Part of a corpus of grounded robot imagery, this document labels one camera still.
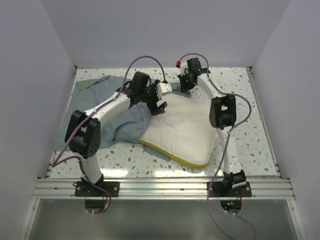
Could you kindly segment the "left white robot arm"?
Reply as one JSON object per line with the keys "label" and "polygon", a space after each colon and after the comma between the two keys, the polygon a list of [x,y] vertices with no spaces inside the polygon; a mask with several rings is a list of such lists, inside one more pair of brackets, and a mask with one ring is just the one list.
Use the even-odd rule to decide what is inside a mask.
{"label": "left white robot arm", "polygon": [[79,159],[86,190],[92,196],[103,193],[103,174],[99,168],[97,151],[101,146],[102,127],[112,118],[138,103],[146,103],[151,115],[165,113],[167,103],[157,105],[163,96],[172,93],[171,85],[156,79],[151,81],[148,74],[137,71],[132,80],[124,82],[116,92],[99,105],[71,114],[65,134],[65,145]]}

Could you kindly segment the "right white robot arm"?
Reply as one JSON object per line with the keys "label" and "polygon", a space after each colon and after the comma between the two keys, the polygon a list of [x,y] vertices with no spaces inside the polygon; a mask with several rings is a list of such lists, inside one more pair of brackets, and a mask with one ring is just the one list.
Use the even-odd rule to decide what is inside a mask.
{"label": "right white robot arm", "polygon": [[209,122],[216,129],[223,149],[220,165],[223,167],[221,191],[227,196],[235,196],[241,187],[246,185],[246,175],[240,162],[236,142],[231,130],[236,125],[236,97],[222,93],[210,78],[210,71],[202,67],[195,57],[185,62],[178,60],[176,67],[180,69],[178,78],[182,92],[200,87],[210,98]]}

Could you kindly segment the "white pillow yellow edge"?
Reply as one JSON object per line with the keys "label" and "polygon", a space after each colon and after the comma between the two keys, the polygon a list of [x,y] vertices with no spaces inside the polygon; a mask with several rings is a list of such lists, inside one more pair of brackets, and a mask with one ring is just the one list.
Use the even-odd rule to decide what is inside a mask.
{"label": "white pillow yellow edge", "polygon": [[183,165],[206,167],[218,137],[210,124],[210,105],[177,94],[162,99],[167,103],[165,113],[150,118],[139,143]]}

